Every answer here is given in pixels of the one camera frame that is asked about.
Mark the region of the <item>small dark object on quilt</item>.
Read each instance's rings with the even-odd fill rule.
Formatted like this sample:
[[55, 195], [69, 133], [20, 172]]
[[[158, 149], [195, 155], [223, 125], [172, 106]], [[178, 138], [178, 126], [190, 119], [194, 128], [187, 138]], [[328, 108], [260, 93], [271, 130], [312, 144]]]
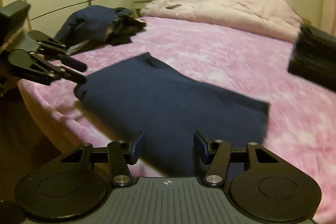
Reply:
[[173, 10], [173, 9], [177, 9], [177, 8], [179, 8], [181, 6], [182, 6], [181, 4], [170, 5], [170, 6], [165, 7], [165, 9]]

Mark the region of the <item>navy blue garment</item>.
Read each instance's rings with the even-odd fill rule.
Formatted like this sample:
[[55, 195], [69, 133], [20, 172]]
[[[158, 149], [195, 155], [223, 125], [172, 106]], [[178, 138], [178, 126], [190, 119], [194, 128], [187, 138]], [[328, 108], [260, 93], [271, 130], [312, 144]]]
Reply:
[[142, 158], [169, 176], [196, 176], [194, 133], [234, 146], [261, 143], [269, 104], [184, 76], [144, 53], [88, 76], [74, 89], [82, 106], [130, 139], [145, 135]]

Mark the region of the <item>pink rose pattern blanket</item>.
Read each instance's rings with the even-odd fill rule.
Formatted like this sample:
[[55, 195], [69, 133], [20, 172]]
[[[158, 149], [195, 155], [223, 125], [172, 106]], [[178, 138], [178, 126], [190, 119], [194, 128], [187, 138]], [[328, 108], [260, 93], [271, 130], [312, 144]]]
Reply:
[[[288, 73], [291, 43], [206, 23], [153, 17], [146, 22], [132, 43], [103, 46], [77, 59], [94, 73], [149, 52], [192, 79], [269, 102], [266, 147], [318, 182], [322, 201], [315, 221], [335, 223], [335, 93]], [[60, 151], [119, 138], [101, 115], [81, 105], [74, 88], [66, 80], [19, 83], [33, 120]]]

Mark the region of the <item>stack of folded dark clothes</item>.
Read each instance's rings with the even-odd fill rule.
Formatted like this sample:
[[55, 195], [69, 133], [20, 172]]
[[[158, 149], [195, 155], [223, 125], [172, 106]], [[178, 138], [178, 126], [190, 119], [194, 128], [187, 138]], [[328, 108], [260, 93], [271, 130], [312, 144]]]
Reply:
[[302, 24], [287, 71], [335, 92], [335, 37]]

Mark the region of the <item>pile of unfolded dark clothes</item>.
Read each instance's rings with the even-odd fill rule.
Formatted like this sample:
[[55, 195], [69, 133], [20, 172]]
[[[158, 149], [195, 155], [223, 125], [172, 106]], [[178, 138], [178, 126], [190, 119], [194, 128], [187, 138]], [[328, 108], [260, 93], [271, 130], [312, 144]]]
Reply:
[[146, 22], [133, 17], [124, 7], [88, 6], [74, 12], [54, 39], [64, 44], [70, 55], [95, 50], [104, 45], [129, 44], [131, 37], [145, 30]]

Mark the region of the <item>pale pink quilt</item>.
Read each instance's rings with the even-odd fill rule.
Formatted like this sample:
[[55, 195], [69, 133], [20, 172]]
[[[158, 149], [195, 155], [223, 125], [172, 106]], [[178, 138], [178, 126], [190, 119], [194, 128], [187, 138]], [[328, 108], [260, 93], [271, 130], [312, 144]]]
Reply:
[[[165, 9], [176, 4], [182, 6]], [[286, 0], [154, 0], [141, 15], [216, 24], [291, 43], [303, 24]]]

